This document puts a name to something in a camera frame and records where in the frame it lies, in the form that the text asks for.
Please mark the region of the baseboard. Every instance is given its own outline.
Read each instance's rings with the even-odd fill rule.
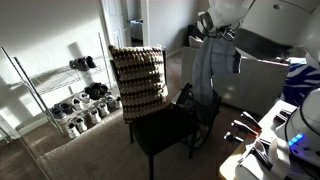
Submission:
[[[45,117],[43,117],[43,118],[21,128],[21,129],[19,129],[18,132],[21,136],[23,136],[23,135],[27,134],[28,132],[36,129],[37,127],[45,124],[46,122],[48,122],[48,120]]]
[[[166,58],[169,58],[169,57],[174,56],[175,54],[178,54],[179,52],[181,52],[181,50],[182,50],[182,48],[177,49],[177,50],[175,50],[175,51],[172,51],[171,53],[169,53],[169,54],[166,55]]]

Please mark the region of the white robot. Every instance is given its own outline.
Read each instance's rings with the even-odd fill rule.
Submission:
[[[198,14],[200,31],[228,33],[242,56],[286,58],[291,48],[299,47],[307,53],[308,64],[319,65],[320,0],[209,0],[209,4]],[[295,156],[320,167],[320,86],[275,133]]]

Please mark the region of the black chair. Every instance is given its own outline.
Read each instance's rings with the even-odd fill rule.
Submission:
[[[113,60],[110,63],[116,81],[119,82],[119,74]],[[146,117],[135,119],[129,124],[130,142],[134,142],[134,134],[139,146],[149,157],[150,180],[153,180],[154,177],[153,156],[189,135],[192,135],[189,149],[189,158],[192,158],[197,130],[197,120],[190,118],[184,110],[174,105],[169,105],[168,108]]]

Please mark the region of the shoe rack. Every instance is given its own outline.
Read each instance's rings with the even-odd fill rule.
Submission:
[[[90,71],[82,72],[77,69],[71,69],[69,65],[63,66],[57,69],[53,69],[44,73],[40,73],[34,76],[28,76],[28,73],[25,71],[23,66],[21,65],[19,59],[17,57],[14,57],[11,59],[11,57],[8,55],[8,53],[5,51],[3,47],[1,47],[2,52],[7,57],[7,59],[10,61],[14,69],[16,70],[17,74],[20,76],[21,83],[27,87],[27,90],[32,95],[33,99],[36,101],[37,105],[41,109],[42,113],[46,116],[47,120],[56,127],[61,134],[66,135],[65,130],[63,127],[61,127],[57,120],[53,117],[51,112],[49,111],[49,107],[45,103],[45,101],[42,98],[42,95],[54,91],[56,89],[71,85],[75,82],[78,82],[80,80],[83,80],[85,78],[91,77],[95,74],[99,74],[101,72],[106,71],[108,76],[108,81],[110,82],[110,75],[108,72],[108,65],[106,60],[106,55],[103,49],[103,43],[101,40],[100,33],[98,33],[99,36],[99,42],[101,45],[101,52],[102,55],[98,57],[94,57],[94,61],[103,60],[105,67],[96,67],[94,69],[90,69]],[[44,77],[44,75],[50,74],[50,78],[41,78]]]

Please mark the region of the table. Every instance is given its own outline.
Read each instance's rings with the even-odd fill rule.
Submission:
[[[266,136],[268,133],[273,132],[279,125],[274,123],[273,118],[279,114],[282,109],[293,112],[297,107],[279,100],[270,111],[261,119],[259,125],[262,127],[261,136]],[[236,179],[235,168],[238,165],[238,160],[241,158],[242,153],[245,151],[244,143],[241,143],[237,149],[228,157],[227,160],[219,168],[219,176],[221,179]]]

